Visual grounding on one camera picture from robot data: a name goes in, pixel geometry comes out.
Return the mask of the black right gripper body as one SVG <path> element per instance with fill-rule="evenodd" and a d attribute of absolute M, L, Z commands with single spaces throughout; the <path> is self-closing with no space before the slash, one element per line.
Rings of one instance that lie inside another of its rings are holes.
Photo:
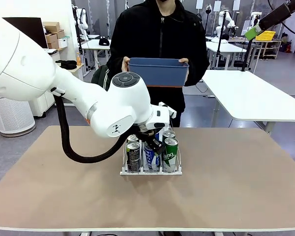
<path fill-rule="evenodd" d="M 267 30 L 268 28 L 282 23 L 292 15 L 293 10 L 290 9 L 291 3 L 284 3 L 274 9 L 259 21 L 259 28 Z"/>

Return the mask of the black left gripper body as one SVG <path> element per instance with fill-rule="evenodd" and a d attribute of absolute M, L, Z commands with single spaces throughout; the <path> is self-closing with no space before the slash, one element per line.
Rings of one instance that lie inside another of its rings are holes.
<path fill-rule="evenodd" d="M 156 123 L 156 127 L 153 127 L 152 129 L 147 129 L 145 126 L 140 126 L 139 134 L 137 135 L 139 140 L 142 140 L 143 142 L 146 142 L 147 140 L 152 139 L 159 139 L 159 132 L 162 128 L 165 127 L 164 123 Z"/>

